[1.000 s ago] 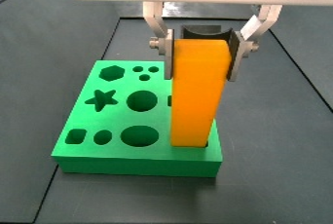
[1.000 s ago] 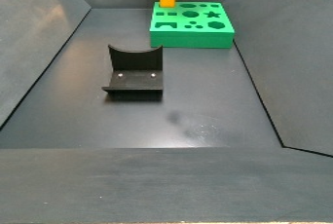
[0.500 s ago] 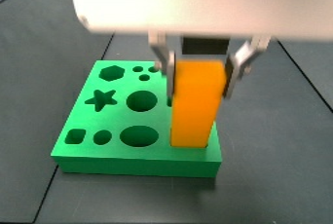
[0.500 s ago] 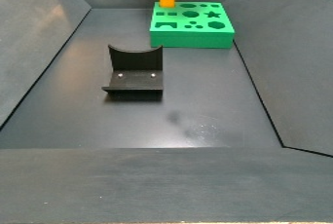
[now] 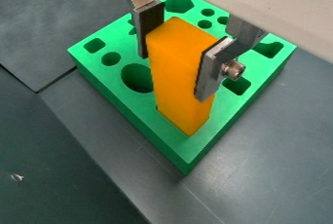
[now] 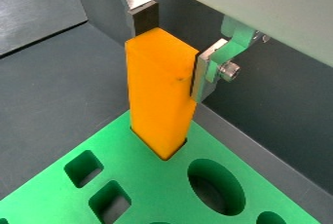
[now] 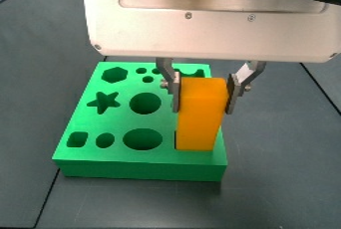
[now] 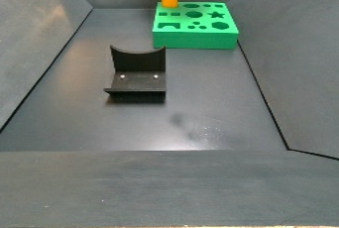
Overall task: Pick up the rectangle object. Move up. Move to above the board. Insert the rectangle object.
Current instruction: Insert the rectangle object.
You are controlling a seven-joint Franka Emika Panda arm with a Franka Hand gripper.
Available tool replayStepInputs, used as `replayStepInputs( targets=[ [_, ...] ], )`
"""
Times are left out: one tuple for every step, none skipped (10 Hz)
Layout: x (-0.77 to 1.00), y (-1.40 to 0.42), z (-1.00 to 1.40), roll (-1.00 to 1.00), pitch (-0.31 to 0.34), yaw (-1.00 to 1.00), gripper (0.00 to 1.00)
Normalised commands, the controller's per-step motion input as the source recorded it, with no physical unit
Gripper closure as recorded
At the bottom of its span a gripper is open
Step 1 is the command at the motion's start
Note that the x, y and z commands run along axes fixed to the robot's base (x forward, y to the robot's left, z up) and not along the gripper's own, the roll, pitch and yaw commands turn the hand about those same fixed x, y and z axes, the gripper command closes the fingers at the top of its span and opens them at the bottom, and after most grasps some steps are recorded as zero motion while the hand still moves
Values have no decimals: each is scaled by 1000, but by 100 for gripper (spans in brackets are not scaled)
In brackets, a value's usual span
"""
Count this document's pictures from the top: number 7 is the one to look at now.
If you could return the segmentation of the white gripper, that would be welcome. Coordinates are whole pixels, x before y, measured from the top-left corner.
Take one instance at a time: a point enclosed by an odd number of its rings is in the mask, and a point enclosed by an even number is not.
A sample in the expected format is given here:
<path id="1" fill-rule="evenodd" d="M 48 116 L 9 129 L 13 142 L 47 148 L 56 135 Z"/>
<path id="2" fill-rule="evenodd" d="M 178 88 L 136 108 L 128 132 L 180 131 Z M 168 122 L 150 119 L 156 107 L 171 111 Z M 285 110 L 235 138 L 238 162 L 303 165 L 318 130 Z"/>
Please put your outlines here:
<path id="1" fill-rule="evenodd" d="M 254 60 L 227 77 L 230 115 L 266 63 L 324 63 L 341 54 L 341 6 L 313 0 L 84 0 L 90 41 L 104 56 L 156 58 L 179 110 L 171 58 Z"/>

